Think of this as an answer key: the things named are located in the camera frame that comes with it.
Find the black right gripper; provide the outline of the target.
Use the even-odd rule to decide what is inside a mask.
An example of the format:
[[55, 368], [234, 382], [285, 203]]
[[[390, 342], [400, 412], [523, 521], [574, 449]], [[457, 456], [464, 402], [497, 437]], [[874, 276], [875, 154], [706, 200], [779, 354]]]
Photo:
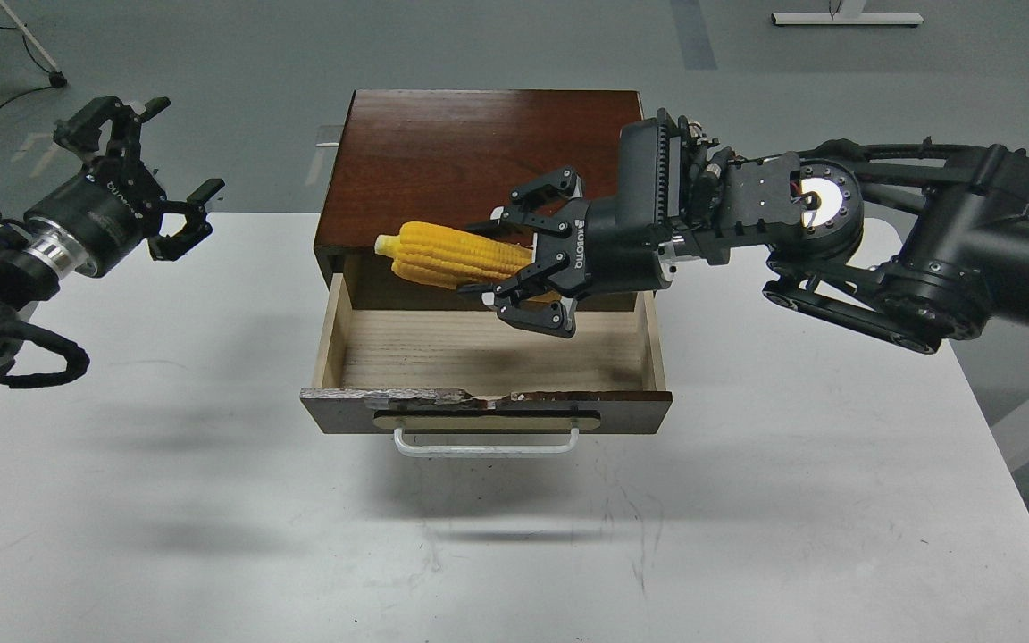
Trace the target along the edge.
[[[574, 298], [670, 288], [673, 278], [658, 253], [668, 231], [655, 205], [588, 200], [582, 191], [583, 180], [569, 164], [511, 188], [506, 205], [465, 230], [485, 238], [542, 235], [543, 259], [510, 243], [460, 244], [456, 287], [477, 294], [507, 325], [557, 338], [574, 337]], [[556, 214], [539, 215], [563, 201]]]

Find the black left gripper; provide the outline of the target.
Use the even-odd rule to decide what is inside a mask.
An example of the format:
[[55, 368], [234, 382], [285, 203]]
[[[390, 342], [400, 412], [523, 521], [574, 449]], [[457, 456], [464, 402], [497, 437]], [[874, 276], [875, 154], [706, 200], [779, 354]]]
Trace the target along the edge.
[[[167, 109], [167, 96], [138, 113], [115, 96], [101, 96], [68, 121], [54, 123], [54, 142], [82, 163], [82, 170], [24, 214], [31, 235], [24, 253], [57, 280], [71, 271], [101, 278], [148, 238], [155, 261], [174, 262], [212, 236], [207, 205], [225, 187], [210, 178], [184, 201], [166, 200], [155, 175], [140, 160], [140, 131]], [[182, 228], [161, 235], [161, 215], [180, 214]]]

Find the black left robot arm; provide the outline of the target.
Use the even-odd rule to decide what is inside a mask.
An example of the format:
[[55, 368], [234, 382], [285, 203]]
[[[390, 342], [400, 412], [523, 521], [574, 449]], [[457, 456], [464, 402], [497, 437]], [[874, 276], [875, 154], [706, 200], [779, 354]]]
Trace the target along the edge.
[[172, 262], [212, 235], [205, 207], [223, 180], [171, 200], [140, 157], [140, 131], [169, 104], [161, 96], [136, 110], [115, 96], [91, 99], [54, 128], [54, 142], [80, 159], [78, 174], [22, 217], [0, 212], [0, 386], [50, 388], [88, 371], [77, 342], [31, 322], [70, 274], [98, 280], [140, 245]]

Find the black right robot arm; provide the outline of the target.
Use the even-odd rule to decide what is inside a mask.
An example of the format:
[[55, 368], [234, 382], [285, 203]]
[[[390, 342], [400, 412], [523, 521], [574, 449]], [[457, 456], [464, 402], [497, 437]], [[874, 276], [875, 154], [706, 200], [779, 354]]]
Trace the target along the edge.
[[919, 354], [1029, 327], [1029, 154], [1001, 144], [858, 144], [743, 157], [665, 110], [623, 127], [617, 188], [569, 166], [512, 190], [474, 233], [532, 235], [504, 278], [458, 289], [520, 330], [576, 331], [593, 296], [669, 288], [682, 262], [766, 248], [764, 297]]

